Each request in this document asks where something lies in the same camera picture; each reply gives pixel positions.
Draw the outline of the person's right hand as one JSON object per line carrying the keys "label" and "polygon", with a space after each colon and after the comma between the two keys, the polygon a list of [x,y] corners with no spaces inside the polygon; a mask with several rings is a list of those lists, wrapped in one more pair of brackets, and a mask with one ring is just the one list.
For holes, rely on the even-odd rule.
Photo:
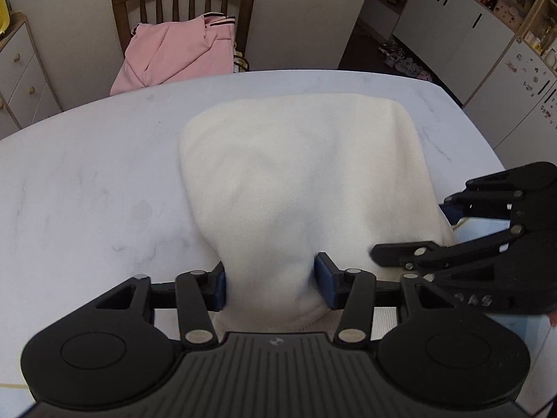
{"label": "person's right hand", "polygon": [[551,313],[549,313],[548,317],[549,317],[550,325],[552,327],[556,327],[557,326],[557,311],[552,311]]}

